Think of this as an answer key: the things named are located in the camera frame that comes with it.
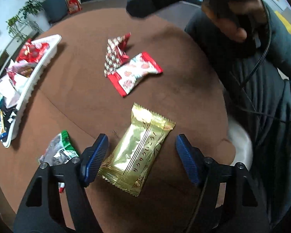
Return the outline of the person right hand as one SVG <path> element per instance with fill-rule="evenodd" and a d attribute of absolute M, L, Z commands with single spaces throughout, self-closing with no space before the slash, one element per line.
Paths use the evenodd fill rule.
<path fill-rule="evenodd" d="M 217 0 L 203 0 L 202 11 L 212 23 L 228 38 L 242 43 L 248 37 L 249 28 L 244 27 L 246 21 L 250 26 L 264 24 L 267 15 L 261 0 L 241 0 L 218 2 Z"/>

